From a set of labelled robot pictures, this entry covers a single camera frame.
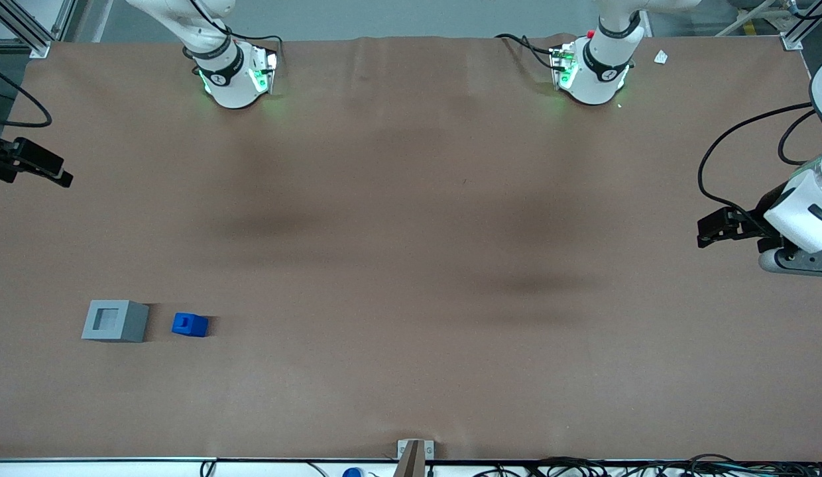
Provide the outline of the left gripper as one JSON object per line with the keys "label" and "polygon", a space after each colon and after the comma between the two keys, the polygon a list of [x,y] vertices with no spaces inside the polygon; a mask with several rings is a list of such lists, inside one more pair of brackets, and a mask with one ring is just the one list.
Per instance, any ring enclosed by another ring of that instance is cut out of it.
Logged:
{"label": "left gripper", "polygon": [[[805,252],[822,251],[822,170],[805,170],[790,178],[764,218]],[[746,211],[722,207],[699,220],[697,247],[724,240],[774,239],[775,230],[760,229]]]}

